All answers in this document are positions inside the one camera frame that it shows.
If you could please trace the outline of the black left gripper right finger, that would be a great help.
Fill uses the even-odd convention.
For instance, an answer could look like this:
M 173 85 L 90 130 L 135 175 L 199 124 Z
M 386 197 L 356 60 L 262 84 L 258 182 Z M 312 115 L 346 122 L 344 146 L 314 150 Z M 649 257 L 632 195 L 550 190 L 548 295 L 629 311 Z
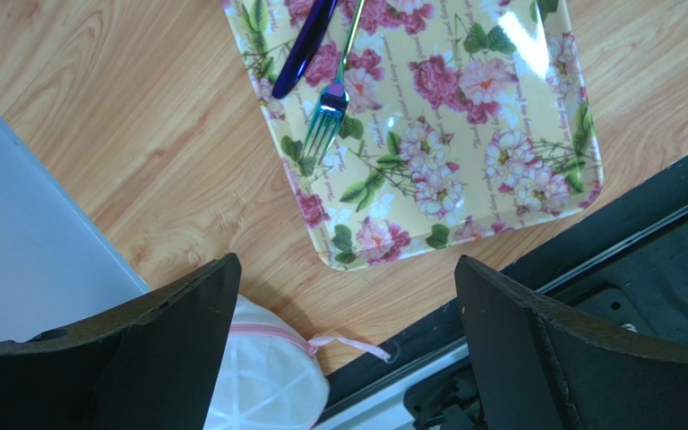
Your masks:
M 463 256 L 460 316 L 490 429 L 688 429 L 688 346 L 539 294 Z

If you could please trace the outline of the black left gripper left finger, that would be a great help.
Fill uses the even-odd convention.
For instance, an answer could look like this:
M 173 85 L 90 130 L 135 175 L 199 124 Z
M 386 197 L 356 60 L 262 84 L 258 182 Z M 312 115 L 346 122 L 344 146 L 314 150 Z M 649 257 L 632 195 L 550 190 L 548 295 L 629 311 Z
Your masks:
M 26 342 L 0 342 L 0 429 L 200 429 L 237 304 L 225 254 Z

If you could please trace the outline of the iridescent rainbow fork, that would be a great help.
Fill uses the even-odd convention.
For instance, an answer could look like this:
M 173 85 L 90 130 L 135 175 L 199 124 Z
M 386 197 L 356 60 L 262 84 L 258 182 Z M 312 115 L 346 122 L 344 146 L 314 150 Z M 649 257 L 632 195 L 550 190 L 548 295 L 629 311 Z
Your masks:
M 348 56 L 361 21 L 366 0 L 359 0 L 353 11 L 347 39 L 341 49 L 335 79 L 323 88 L 311 114 L 308 130 L 303 143 L 303 150 L 315 165 L 323 162 L 328 149 L 336 138 L 343 123 L 349 105 L 349 94 L 344 85 L 344 75 L 348 65 Z

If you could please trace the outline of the floral melamine tray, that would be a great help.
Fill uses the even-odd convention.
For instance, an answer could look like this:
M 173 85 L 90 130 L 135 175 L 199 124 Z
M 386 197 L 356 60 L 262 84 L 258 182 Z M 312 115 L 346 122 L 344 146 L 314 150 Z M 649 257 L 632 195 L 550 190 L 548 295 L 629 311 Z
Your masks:
M 316 252 L 354 271 L 563 218 L 604 173 L 564 1 L 369 1 L 322 160 L 303 144 L 338 74 L 341 1 L 305 75 L 271 89 L 308 1 L 227 1 L 228 24 Z

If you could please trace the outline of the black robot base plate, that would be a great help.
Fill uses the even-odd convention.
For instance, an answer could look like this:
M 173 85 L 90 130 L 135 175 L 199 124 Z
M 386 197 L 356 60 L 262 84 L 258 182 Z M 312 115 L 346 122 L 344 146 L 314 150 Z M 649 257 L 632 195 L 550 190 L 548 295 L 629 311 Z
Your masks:
M 628 331 L 688 346 L 688 154 L 548 240 L 503 273 Z M 335 371 L 323 414 L 403 366 L 463 339 L 456 298 Z M 469 357 L 408 389 L 411 429 L 479 425 Z

